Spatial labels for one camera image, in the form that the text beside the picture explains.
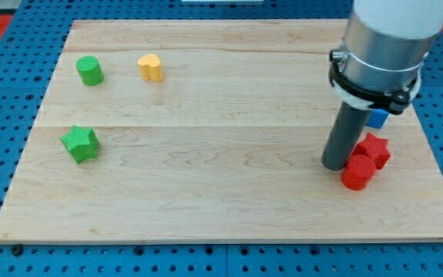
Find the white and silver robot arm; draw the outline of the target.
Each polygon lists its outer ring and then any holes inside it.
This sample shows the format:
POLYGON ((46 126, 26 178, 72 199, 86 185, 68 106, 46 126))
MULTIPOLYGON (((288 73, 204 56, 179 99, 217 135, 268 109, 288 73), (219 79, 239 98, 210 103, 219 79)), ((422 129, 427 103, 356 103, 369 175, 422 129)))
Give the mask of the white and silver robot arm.
POLYGON ((421 67, 443 28, 443 0, 354 0, 329 54, 336 95, 358 110, 402 113, 421 87, 421 67))

